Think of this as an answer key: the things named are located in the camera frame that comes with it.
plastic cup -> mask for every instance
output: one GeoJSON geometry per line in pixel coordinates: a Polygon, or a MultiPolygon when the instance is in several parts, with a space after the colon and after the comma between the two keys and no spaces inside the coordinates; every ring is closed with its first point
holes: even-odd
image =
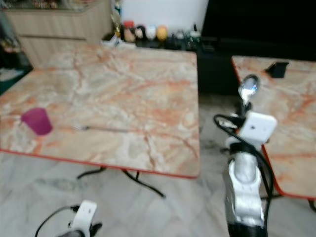
{"type": "Polygon", "coordinates": [[[34,108],[26,111],[21,116],[21,120],[37,135],[46,135],[53,129],[47,112],[43,108],[34,108]]]}

marble table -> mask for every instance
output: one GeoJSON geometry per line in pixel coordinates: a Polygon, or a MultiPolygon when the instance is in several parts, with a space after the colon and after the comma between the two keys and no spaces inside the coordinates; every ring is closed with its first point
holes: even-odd
{"type": "Polygon", "coordinates": [[[70,47],[0,97],[4,152],[195,178],[198,138],[194,53],[70,47]],[[45,108],[52,121],[46,136],[20,122],[34,107],[45,108]]]}
{"type": "Polygon", "coordinates": [[[264,146],[277,190],[285,196],[316,199],[316,63],[240,56],[232,62],[239,80],[248,74],[260,78],[253,109],[278,120],[264,146]],[[289,62],[283,79],[264,71],[276,61],[289,62]]]}

jar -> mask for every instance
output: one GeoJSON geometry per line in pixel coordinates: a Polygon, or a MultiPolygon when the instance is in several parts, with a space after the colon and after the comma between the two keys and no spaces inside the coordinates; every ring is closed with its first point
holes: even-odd
{"type": "Polygon", "coordinates": [[[135,28],[134,21],[124,21],[124,40],[129,43],[134,43],[135,36],[135,28]]]}

marble floor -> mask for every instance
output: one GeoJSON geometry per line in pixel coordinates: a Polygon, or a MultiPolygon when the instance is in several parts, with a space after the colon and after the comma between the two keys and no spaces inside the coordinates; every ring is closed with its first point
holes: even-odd
{"type": "MultiPolygon", "coordinates": [[[[162,190],[166,199],[107,170],[76,180],[94,169],[66,162],[0,153],[0,236],[32,237],[55,209],[89,199],[98,203],[97,237],[228,237],[220,153],[225,134],[212,117],[233,111],[234,97],[200,97],[201,175],[195,180],[141,174],[140,179],[162,190]]],[[[39,237],[54,237],[67,229],[74,214],[53,217],[39,237]]],[[[315,237],[316,213],[306,200],[280,198],[272,202],[269,237],[315,237]]]]}

orange ball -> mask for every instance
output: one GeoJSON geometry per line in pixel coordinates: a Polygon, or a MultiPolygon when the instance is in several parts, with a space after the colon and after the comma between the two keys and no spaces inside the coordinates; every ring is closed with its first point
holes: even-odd
{"type": "Polygon", "coordinates": [[[157,38],[160,41],[165,41],[168,37],[168,29],[166,26],[159,26],[157,28],[157,38]]]}

